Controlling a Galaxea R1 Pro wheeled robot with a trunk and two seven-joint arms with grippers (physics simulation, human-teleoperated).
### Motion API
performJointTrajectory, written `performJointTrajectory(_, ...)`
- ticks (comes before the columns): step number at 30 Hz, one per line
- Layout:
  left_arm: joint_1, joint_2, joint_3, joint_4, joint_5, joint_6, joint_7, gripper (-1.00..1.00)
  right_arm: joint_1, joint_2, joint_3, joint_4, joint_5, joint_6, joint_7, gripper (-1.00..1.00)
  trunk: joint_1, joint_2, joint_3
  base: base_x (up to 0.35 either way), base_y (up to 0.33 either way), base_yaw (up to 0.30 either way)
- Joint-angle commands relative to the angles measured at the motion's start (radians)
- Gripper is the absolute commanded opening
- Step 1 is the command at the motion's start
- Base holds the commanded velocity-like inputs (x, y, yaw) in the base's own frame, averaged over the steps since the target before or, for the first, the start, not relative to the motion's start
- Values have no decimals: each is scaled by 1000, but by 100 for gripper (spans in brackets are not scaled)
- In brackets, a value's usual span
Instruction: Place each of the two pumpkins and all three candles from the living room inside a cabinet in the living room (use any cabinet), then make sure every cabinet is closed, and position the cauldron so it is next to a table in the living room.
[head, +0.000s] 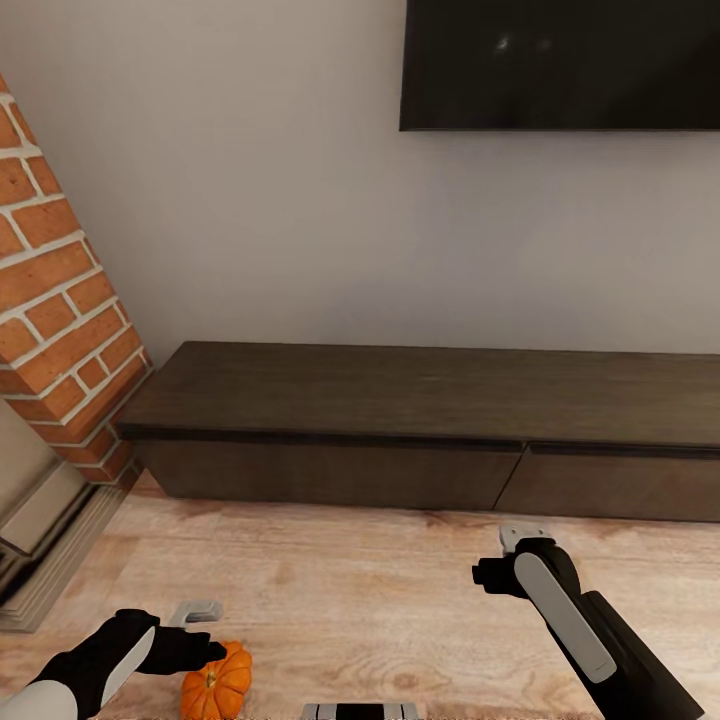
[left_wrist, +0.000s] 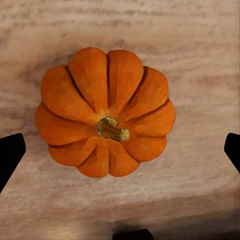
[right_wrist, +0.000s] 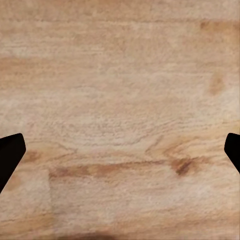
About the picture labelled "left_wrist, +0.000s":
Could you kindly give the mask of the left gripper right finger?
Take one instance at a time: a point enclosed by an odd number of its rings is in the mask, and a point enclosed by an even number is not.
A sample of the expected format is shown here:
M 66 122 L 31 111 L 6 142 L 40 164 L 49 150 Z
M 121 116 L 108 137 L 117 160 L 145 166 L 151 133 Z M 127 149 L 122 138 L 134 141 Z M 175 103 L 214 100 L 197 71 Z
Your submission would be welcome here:
M 229 133 L 223 150 L 240 173 L 240 134 Z

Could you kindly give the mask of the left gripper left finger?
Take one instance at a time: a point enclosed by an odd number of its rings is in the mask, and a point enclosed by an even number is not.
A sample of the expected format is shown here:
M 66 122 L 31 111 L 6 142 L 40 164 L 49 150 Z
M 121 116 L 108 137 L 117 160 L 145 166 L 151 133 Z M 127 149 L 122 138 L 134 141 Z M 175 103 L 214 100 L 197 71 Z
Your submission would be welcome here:
M 0 138 L 0 193 L 26 153 L 22 133 Z

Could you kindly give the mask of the pumpkin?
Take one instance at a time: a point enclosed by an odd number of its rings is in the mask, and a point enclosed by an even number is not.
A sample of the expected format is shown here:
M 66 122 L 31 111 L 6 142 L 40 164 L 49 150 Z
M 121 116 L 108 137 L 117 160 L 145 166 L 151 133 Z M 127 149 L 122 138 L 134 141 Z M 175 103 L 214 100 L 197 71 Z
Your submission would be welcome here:
M 44 74 L 36 129 L 58 164 L 127 176 L 167 145 L 176 120 L 167 80 L 133 52 L 83 48 Z

